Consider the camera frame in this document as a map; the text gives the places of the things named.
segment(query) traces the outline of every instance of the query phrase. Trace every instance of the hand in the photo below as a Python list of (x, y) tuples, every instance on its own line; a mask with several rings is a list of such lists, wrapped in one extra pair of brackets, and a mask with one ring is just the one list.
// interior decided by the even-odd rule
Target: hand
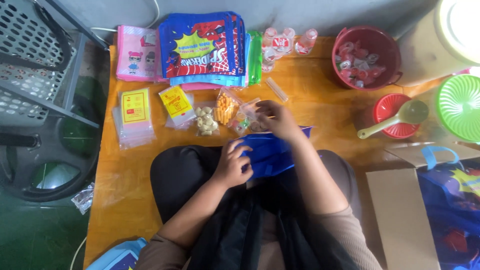
[[(243, 140), (235, 140), (227, 143), (222, 148), (222, 156), (211, 180), (217, 181), (226, 188), (243, 184), (253, 175), (250, 165), (250, 158), (241, 157), (244, 151), (252, 151), (249, 146), (239, 146)], [(242, 167), (246, 165), (246, 170), (242, 172)]]
[(273, 100), (263, 100), (256, 103), (261, 112), (258, 121), (270, 129), (275, 136), (291, 142), (303, 135), (292, 113), (285, 106)]

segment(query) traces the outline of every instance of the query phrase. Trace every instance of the yellow spoon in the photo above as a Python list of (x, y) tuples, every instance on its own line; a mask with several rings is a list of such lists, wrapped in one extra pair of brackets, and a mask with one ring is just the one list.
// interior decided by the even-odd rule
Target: yellow spoon
[(409, 100), (405, 102), (395, 116), (380, 122), (369, 128), (358, 131), (357, 136), (360, 139), (366, 139), (387, 127), (398, 123), (420, 124), (428, 117), (428, 106), (420, 100)]

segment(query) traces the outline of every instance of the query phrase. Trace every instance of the red lid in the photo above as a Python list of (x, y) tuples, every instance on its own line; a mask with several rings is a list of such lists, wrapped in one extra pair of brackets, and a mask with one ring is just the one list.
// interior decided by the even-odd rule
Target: red lid
[[(404, 94), (394, 93), (383, 96), (373, 107), (373, 120), (375, 123), (380, 123), (395, 116), (403, 103), (409, 100), (411, 98)], [(394, 139), (405, 139), (415, 134), (419, 127), (419, 124), (399, 123), (383, 129), (382, 132)]]

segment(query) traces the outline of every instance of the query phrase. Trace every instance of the light blue handle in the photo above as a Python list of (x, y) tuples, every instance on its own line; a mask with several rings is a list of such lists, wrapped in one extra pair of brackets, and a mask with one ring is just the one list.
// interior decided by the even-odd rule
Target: light blue handle
[(440, 152), (440, 151), (450, 151), (455, 156), (453, 161), (447, 162), (448, 164), (455, 164), (460, 161), (460, 157), (452, 149), (449, 149), (443, 146), (426, 146), (421, 150), (421, 152), (425, 157), (425, 160), (427, 161), (427, 170), (431, 170), (435, 167), (435, 165), (437, 165), (437, 158), (435, 157), (434, 152)]

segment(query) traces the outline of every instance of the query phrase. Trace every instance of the green floor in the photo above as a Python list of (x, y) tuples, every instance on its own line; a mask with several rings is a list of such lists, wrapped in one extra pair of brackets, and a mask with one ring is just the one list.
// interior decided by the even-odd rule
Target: green floor
[[(91, 100), (105, 117), (106, 97), (100, 83), (92, 77), (81, 76), (76, 94)], [(63, 130), (64, 144), (72, 152), (88, 155), (95, 142), (85, 124), (72, 120)], [(72, 174), (49, 163), (37, 169), (33, 185), (43, 185), (52, 178)], [(0, 187), (0, 265), (15, 270), (68, 270), (73, 255), (86, 236), (89, 212), (82, 215), (70, 198), (46, 203), (32, 203), (14, 198)], [(73, 269), (83, 269), (84, 247)]]

